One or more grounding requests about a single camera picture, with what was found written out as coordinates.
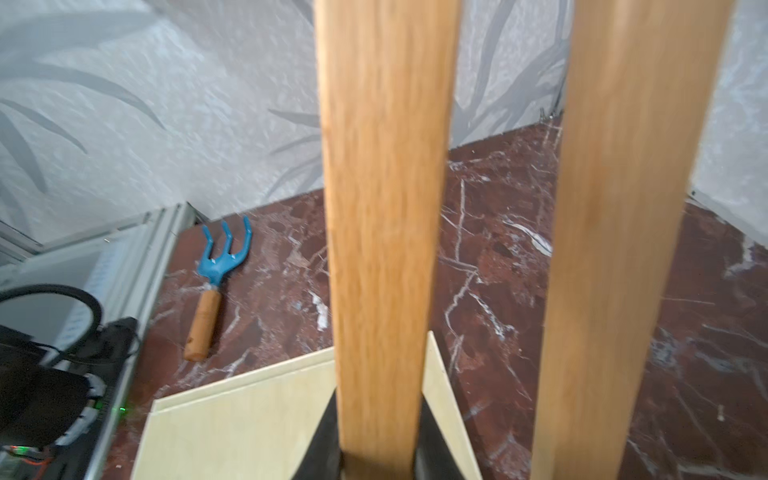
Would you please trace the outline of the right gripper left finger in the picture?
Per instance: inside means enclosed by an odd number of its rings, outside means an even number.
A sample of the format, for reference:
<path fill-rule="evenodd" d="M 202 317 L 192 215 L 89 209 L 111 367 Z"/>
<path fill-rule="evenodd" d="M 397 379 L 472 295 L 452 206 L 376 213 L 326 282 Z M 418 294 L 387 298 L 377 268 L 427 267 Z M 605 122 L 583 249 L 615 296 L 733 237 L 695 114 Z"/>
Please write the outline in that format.
<path fill-rule="evenodd" d="M 338 480 L 342 476 L 336 391 L 333 391 L 293 480 Z"/>

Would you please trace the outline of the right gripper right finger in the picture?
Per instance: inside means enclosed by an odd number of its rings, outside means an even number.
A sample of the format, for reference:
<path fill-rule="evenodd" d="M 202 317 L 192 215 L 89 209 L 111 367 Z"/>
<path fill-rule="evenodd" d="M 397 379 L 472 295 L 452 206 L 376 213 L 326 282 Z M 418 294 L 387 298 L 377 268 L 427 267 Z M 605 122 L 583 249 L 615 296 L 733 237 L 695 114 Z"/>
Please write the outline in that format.
<path fill-rule="evenodd" d="M 422 397 L 414 460 L 416 480 L 464 480 L 425 396 Z"/>

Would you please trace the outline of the wooden easel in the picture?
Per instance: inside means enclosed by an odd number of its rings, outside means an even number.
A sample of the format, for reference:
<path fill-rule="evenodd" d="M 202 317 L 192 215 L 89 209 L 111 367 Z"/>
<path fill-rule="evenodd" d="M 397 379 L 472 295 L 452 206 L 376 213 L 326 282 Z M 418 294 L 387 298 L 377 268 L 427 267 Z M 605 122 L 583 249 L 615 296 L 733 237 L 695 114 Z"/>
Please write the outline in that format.
<path fill-rule="evenodd" d="M 457 1 L 319 1 L 337 402 L 350 479 L 413 477 Z M 531 475 L 618 475 L 730 1 L 574 7 Z"/>

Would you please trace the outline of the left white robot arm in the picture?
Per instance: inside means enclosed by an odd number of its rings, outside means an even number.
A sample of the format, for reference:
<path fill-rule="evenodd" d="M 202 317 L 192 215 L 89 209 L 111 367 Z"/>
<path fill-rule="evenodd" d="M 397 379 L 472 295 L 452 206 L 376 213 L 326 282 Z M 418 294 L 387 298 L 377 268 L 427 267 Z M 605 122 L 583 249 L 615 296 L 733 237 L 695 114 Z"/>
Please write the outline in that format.
<path fill-rule="evenodd" d="M 138 321 L 99 327 L 64 361 L 32 337 L 1 329 L 1 477 L 83 479 L 115 405 L 126 361 L 137 352 Z"/>

